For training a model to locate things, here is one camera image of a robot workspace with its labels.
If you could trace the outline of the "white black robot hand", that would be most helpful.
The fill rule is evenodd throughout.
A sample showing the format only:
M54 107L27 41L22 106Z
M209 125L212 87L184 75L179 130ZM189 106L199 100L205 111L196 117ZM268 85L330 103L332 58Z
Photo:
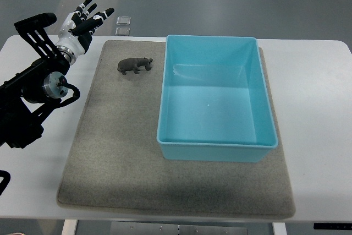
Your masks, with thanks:
M95 31L114 13L113 8L93 14L97 4L84 0L75 11L69 13L59 30L58 47L66 47L74 56L85 54Z

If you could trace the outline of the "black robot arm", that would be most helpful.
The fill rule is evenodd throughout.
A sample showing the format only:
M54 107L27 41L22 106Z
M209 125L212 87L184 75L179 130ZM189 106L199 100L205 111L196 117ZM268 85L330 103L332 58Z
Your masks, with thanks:
M1 144L11 148L23 149L39 139L43 121L80 98L79 89L65 77L75 54L56 46L45 31L56 20L55 14L42 13L14 24L40 58L1 85Z

